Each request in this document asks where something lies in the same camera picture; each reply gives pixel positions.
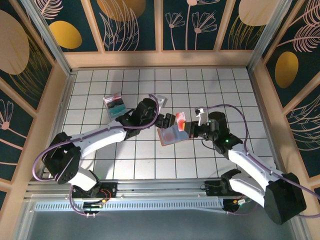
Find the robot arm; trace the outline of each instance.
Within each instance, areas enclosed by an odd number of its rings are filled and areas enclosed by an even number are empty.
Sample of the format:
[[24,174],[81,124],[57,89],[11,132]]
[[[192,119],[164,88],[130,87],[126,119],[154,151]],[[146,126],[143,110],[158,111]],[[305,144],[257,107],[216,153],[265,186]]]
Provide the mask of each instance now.
[[[158,111],[160,112],[167,99],[158,95],[157,101]],[[68,140],[82,140],[49,151],[44,156],[43,163],[58,184],[70,183],[83,194],[95,197],[101,189],[101,182],[92,171],[79,167],[80,160],[100,148],[138,135],[142,130],[139,127],[151,123],[159,113],[156,112],[156,109],[156,102],[150,98],[145,98],[136,109],[117,117],[105,127],[72,136],[61,132],[55,136],[50,146]],[[175,119],[175,116],[169,113],[165,116],[158,114],[154,125],[159,128],[169,128],[175,123]]]
[[284,174],[267,165],[250,150],[246,151],[243,142],[230,133],[224,113],[211,112],[208,123],[204,124],[203,121],[207,120],[205,111],[196,109],[196,114],[200,121],[185,124],[189,137],[211,141],[219,154],[243,170],[233,169],[221,176],[222,192],[234,191],[249,197],[261,205],[277,224],[283,224],[307,208],[300,188],[270,174],[257,162],[271,170],[271,173],[299,184],[298,178],[293,173]]

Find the flower illustration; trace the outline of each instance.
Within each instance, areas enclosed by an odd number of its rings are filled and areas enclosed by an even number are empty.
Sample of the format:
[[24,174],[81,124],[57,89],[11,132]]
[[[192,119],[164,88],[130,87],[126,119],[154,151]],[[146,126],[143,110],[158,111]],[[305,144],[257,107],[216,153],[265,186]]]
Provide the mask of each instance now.
[[5,105],[5,102],[0,99],[0,129],[7,130],[9,128],[13,112],[14,104],[8,101]]
[[195,5],[205,5],[205,4],[215,4],[220,2],[220,0],[186,0],[189,6]]
[[[26,136],[14,131],[10,128],[10,121],[11,121],[13,112],[14,112],[14,104],[10,101],[7,101],[5,104],[5,101],[0,99],[0,131],[1,130],[3,130],[3,131],[9,130],[12,133],[26,139],[27,138]],[[19,150],[23,149],[21,146],[15,145],[15,144],[8,142],[2,138],[0,138],[0,142],[4,143],[6,145],[9,145],[13,148],[19,149]],[[11,164],[11,163],[5,163],[5,162],[0,162],[0,164],[15,165],[15,163]]]
[[214,24],[216,21],[215,12],[204,12],[201,17],[199,16],[199,12],[195,12],[192,14],[192,23],[195,32],[194,50],[197,50],[198,34],[217,30],[217,24]]
[[188,50],[188,26],[189,26],[189,16],[191,6],[196,5],[206,5],[206,4],[216,4],[220,0],[186,0],[186,3],[189,5],[188,12],[186,15],[186,27],[185,27],[185,50]]
[[181,12],[180,13],[176,13],[175,12],[172,15],[171,15],[170,12],[168,12],[168,13],[165,14],[165,19],[166,19],[166,22],[168,23],[168,25],[170,27],[171,41],[172,41],[173,50],[176,50],[172,29],[184,26],[186,24],[186,22],[183,21],[183,17],[181,15]]

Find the yellow oval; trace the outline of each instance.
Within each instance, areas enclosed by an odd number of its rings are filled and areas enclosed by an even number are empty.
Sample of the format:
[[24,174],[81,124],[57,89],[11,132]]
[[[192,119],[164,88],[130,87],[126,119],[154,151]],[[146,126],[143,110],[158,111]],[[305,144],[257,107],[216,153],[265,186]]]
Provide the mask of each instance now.
[[17,75],[25,70],[29,61],[28,35],[10,14],[0,10],[0,69]]
[[240,20],[249,26],[266,25],[272,17],[278,2],[279,0],[241,0],[239,4]]
[[296,78],[299,69],[297,56],[290,51],[280,55],[275,65],[275,82],[282,89],[289,87]]
[[[97,0],[97,3],[102,12],[109,18],[124,22],[125,19],[125,7],[128,10],[132,9],[136,18],[140,17],[146,9],[146,0]],[[129,15],[126,21],[132,20],[132,16]]]
[[80,32],[69,22],[55,21],[49,25],[57,43],[66,49],[76,49],[82,44]]

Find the white grid floor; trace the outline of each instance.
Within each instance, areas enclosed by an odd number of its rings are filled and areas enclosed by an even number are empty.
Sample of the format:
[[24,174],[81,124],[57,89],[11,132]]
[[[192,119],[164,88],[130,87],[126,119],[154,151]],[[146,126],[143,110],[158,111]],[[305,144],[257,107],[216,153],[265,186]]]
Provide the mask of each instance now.
[[[148,94],[168,98],[161,113],[184,112],[195,121],[194,107],[231,104],[248,121],[248,147],[274,166],[261,115],[245,68],[126,69],[78,71],[65,116],[67,135],[85,133],[110,122],[102,98],[120,92],[127,109],[136,108]],[[226,113],[230,131],[243,139],[244,123],[231,108]],[[154,127],[127,141],[93,152],[80,165],[100,179],[216,178],[237,166],[200,139],[161,146]]]

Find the metal vent grate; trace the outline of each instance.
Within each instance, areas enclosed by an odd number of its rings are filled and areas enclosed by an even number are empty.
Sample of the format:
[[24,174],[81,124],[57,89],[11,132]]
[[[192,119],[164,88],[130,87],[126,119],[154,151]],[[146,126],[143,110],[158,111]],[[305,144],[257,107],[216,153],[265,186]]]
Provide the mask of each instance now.
[[[82,207],[82,201],[75,201],[76,208]],[[109,201],[104,205],[103,211],[124,211],[124,210],[177,210],[223,208],[222,199],[195,199],[195,200],[121,200]],[[35,211],[72,211],[68,201],[37,202]]]

